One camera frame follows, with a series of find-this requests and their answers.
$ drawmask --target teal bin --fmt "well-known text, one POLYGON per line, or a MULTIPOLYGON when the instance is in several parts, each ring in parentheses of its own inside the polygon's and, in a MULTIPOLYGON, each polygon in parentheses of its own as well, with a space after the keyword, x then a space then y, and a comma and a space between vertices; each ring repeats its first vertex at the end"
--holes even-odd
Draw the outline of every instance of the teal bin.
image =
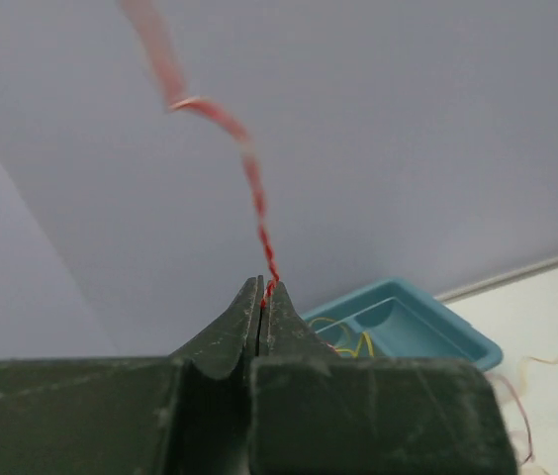
POLYGON ((342 356, 462 358, 482 371, 503 359, 496 343, 402 279, 369 285, 302 318, 342 356))

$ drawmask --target plastic tray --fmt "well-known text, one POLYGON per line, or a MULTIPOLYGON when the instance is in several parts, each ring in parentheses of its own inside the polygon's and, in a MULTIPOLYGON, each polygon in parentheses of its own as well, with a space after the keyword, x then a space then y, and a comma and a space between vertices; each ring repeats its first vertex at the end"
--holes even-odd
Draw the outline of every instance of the plastic tray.
POLYGON ((369 356, 363 336, 368 333, 374 356, 463 358, 482 371, 504 357, 496 343, 401 279, 369 285, 302 318, 329 344, 344 349, 343 356, 369 356))

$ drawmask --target table surface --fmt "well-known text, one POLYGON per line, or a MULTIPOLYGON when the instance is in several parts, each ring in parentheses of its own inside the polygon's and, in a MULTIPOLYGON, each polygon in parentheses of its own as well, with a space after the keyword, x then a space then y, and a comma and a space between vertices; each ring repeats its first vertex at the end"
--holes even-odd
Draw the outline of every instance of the table surface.
MULTIPOLYGON (((558 357, 558 268, 448 307, 502 348, 504 362, 492 372, 516 387, 524 356, 558 357)), ((532 429, 536 464, 549 475, 558 475, 558 365, 528 364, 527 391, 521 401, 532 429)), ((509 430, 524 431, 515 403, 504 404, 503 412, 509 430)), ((516 446, 525 454, 522 440, 516 446)))

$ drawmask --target red cable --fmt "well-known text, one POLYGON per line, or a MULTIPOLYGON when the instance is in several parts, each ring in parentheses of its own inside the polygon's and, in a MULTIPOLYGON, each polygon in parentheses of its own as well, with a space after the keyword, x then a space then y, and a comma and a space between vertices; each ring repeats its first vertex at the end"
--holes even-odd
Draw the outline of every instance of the red cable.
POLYGON ((266 198, 261 183, 259 161, 248 131, 233 115, 208 98, 188 97, 181 69, 175 60, 165 23, 150 0, 121 0, 121 8, 139 35, 151 69, 160 84, 162 95, 170 111, 189 110, 222 127, 237 142, 243 169, 252 192, 257 214, 257 233, 263 246, 272 278, 261 299, 263 309, 279 282, 274 250, 266 228, 266 198))

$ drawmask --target blue container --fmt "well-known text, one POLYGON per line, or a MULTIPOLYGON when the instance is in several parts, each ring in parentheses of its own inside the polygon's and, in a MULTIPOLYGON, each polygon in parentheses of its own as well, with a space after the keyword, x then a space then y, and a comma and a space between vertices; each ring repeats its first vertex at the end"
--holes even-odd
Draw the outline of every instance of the blue container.
POLYGON ((302 318, 343 356, 463 358, 482 371, 504 357, 468 322, 400 279, 364 287, 302 318))

